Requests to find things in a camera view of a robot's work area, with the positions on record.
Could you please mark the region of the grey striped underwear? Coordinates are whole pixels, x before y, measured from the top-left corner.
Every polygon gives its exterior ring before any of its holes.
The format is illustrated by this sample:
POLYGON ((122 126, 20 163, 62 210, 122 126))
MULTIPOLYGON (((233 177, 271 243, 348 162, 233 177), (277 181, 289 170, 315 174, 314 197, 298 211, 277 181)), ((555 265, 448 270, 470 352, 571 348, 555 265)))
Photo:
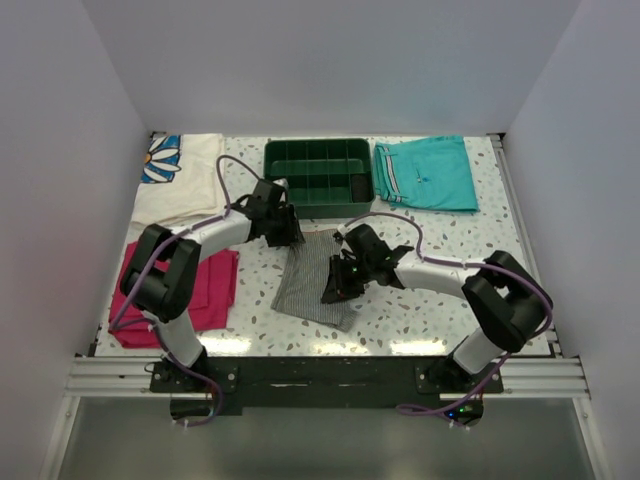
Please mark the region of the grey striped underwear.
POLYGON ((321 302, 329 277, 330 258, 340 251, 335 233, 335 229, 304 232, 304 242, 290 247, 271 308, 281 314, 348 332, 357 312, 348 303, 321 302))

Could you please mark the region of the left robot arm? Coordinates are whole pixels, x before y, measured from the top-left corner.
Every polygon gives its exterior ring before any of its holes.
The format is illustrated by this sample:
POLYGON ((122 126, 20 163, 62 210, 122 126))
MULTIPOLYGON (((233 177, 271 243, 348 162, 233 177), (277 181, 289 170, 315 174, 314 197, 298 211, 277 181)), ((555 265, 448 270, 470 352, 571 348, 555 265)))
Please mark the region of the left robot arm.
POLYGON ((188 313, 198 268, 229 247, 259 238, 270 247, 304 241, 284 179, 260 179, 252 193, 231 203, 221 215, 181 230, 158 224, 146 227, 124 268, 119 290, 125 302, 111 325, 117 327, 127 307, 135 306, 175 365, 173 382, 185 392, 200 390, 207 380, 207 354, 188 313))

